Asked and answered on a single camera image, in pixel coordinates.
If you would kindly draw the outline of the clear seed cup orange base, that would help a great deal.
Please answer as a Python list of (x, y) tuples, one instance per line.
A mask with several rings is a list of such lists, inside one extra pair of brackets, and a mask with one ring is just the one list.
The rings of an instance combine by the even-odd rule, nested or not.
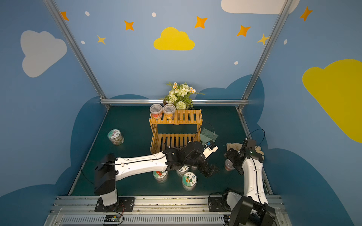
[(164, 117), (167, 120), (173, 120), (176, 113), (176, 107), (173, 104), (166, 104), (163, 107)]

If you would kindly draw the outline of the clear seed cup red base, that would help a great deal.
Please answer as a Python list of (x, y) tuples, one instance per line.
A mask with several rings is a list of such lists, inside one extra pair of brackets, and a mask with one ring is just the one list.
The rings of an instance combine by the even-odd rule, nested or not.
[(150, 115), (156, 120), (161, 119), (163, 115), (163, 107), (160, 104), (153, 104), (150, 107)]

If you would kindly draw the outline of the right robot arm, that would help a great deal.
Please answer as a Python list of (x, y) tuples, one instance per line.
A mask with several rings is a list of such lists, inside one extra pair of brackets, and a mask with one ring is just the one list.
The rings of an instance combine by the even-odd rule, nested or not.
[(244, 176), (243, 195), (232, 189), (223, 195), (231, 211), (229, 226), (277, 225), (275, 209), (269, 206), (263, 187), (263, 155), (255, 148), (256, 141), (245, 138), (240, 150), (231, 148), (226, 153), (234, 169)]

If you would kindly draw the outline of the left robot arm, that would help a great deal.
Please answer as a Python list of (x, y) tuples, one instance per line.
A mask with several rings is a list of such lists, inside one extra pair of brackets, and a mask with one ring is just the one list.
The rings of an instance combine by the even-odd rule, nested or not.
[(193, 141), (182, 149), (169, 147), (156, 154), (135, 158), (116, 158), (113, 153), (107, 154), (95, 167), (94, 194), (100, 197), (103, 206), (114, 206), (118, 204), (117, 181), (147, 172), (175, 171), (184, 166), (196, 167), (209, 178), (220, 171), (206, 160), (217, 150), (212, 141), (204, 145)]

